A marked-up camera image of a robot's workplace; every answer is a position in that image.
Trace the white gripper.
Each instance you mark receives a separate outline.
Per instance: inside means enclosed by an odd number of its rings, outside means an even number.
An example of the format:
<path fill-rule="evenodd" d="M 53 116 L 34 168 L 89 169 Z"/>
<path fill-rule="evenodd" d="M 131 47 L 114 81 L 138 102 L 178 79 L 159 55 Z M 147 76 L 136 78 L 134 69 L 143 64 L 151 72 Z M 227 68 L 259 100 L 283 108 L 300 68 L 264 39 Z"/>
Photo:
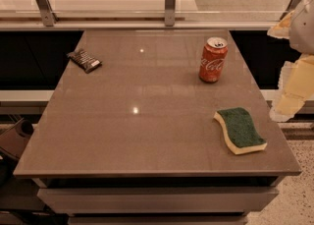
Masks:
<path fill-rule="evenodd" d="M 304 53 L 294 63 L 285 61 L 272 101 L 271 119 L 286 122 L 314 94 L 314 56 L 309 55 L 314 53 L 314 0 L 301 0 L 294 11 L 268 29 L 267 35 L 289 39 L 292 49 Z"/>

